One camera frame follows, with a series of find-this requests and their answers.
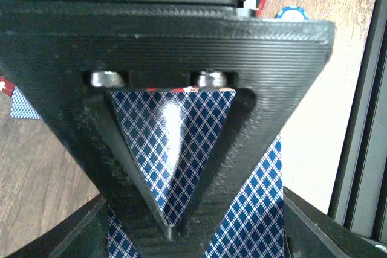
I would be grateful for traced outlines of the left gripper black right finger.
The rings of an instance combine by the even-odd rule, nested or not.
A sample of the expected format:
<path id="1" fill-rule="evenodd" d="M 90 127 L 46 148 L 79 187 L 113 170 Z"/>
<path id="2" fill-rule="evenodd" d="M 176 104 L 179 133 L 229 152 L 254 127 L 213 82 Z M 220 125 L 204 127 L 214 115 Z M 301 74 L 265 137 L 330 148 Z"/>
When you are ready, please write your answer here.
<path id="1" fill-rule="evenodd" d="M 284 187 L 285 257 L 386 257 L 386 245 L 350 232 Z"/>

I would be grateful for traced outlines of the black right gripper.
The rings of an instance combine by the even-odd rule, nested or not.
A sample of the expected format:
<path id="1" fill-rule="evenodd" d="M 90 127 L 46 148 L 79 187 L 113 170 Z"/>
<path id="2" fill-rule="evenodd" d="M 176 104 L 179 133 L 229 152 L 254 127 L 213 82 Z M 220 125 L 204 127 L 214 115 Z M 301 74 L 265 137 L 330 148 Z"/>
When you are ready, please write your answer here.
<path id="1" fill-rule="evenodd" d="M 235 6 L 242 0 L 75 0 Z M 143 257 L 199 257 L 327 64 L 334 24 L 233 8 L 1 2 L 1 65 L 109 202 Z M 158 207 L 112 93 L 233 91 L 181 221 Z"/>

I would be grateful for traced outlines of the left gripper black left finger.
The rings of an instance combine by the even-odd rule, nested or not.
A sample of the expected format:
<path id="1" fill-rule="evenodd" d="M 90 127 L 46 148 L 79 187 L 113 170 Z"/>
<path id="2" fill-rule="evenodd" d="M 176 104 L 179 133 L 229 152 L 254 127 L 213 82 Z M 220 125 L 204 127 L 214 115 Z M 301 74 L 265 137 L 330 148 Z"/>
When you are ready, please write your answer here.
<path id="1" fill-rule="evenodd" d="M 108 257 L 108 209 L 96 196 L 9 257 Z"/>

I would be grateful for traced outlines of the dealt card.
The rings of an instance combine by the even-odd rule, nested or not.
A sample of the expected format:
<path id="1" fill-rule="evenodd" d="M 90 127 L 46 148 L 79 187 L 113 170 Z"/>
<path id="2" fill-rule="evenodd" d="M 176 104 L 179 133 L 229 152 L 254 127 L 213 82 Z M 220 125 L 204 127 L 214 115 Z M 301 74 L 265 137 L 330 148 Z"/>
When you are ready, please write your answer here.
<path id="1" fill-rule="evenodd" d="M 31 120 L 42 119 L 41 116 L 37 113 L 37 111 L 32 107 L 31 103 L 17 87 L 15 87 L 11 99 L 11 118 L 22 118 Z"/>

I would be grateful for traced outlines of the playing card deck with box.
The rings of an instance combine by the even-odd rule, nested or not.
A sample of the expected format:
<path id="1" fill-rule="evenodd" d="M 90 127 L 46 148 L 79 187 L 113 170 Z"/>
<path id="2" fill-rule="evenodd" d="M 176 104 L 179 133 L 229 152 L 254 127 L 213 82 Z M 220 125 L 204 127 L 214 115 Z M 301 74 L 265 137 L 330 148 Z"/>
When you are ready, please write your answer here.
<path id="1" fill-rule="evenodd" d="M 176 225 L 223 127 L 233 91 L 113 92 L 123 134 L 165 219 Z M 227 210 L 205 257 L 283 257 L 281 139 Z"/>

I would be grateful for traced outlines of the teal chip stack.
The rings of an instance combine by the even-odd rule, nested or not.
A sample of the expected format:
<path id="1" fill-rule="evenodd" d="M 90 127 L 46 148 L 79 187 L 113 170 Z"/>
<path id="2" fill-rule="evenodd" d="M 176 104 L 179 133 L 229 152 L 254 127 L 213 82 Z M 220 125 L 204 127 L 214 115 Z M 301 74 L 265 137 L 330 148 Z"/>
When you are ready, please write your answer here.
<path id="1" fill-rule="evenodd" d="M 277 13 L 276 19 L 282 19 L 283 21 L 306 21 L 309 20 L 309 15 L 302 7 L 289 5 Z"/>

